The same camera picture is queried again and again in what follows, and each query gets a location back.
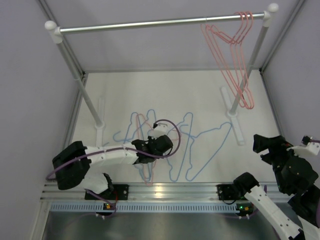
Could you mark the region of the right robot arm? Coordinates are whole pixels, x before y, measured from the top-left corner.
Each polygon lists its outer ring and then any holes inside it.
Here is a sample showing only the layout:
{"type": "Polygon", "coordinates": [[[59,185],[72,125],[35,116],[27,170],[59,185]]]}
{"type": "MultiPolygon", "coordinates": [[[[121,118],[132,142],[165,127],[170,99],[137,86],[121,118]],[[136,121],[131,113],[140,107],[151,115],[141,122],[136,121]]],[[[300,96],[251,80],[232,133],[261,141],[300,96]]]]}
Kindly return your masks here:
{"type": "Polygon", "coordinates": [[[307,157],[320,153],[320,142],[305,135],[300,145],[289,143],[283,136],[253,136],[252,150],[261,154],[263,162],[271,165],[279,193],[289,196],[288,205],[300,225],[273,202],[258,180],[249,172],[238,176],[232,183],[232,192],[250,201],[273,227],[281,240],[318,240],[320,238],[319,178],[307,157]]]}

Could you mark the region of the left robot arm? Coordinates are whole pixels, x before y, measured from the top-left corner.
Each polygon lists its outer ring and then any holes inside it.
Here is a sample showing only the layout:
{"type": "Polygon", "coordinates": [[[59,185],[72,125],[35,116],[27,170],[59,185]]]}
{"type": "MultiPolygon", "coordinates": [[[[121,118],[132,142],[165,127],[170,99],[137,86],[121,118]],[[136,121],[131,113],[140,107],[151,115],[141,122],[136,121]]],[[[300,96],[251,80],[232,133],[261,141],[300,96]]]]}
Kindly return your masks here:
{"type": "Polygon", "coordinates": [[[82,187],[109,199],[113,195],[109,166],[149,164],[173,149],[167,135],[136,139],[117,147],[91,147],[75,141],[52,160],[57,187],[61,191],[82,187]]]}

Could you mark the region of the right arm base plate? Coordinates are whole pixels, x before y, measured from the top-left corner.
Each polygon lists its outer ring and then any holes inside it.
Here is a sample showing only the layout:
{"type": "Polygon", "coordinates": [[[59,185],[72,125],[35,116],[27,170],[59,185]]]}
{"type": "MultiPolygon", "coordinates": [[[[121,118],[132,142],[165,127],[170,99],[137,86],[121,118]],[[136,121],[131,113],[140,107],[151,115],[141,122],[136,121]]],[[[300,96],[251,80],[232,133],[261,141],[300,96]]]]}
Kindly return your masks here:
{"type": "Polygon", "coordinates": [[[217,185],[218,199],[221,201],[235,201],[240,199],[239,190],[232,184],[217,185]]]}

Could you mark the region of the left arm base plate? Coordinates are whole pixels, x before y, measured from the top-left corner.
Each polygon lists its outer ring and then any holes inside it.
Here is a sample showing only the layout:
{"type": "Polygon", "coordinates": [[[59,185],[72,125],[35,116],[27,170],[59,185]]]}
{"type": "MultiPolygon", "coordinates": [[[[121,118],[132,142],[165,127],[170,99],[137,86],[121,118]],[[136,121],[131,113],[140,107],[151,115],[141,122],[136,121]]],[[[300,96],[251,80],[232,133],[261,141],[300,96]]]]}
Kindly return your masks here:
{"type": "Polygon", "coordinates": [[[128,184],[114,184],[113,188],[107,189],[104,192],[97,194],[95,193],[94,195],[86,192],[84,199],[85,200],[108,200],[108,201],[113,201],[113,200],[121,200],[121,201],[126,201],[128,199],[129,195],[129,185],[128,184]]]}

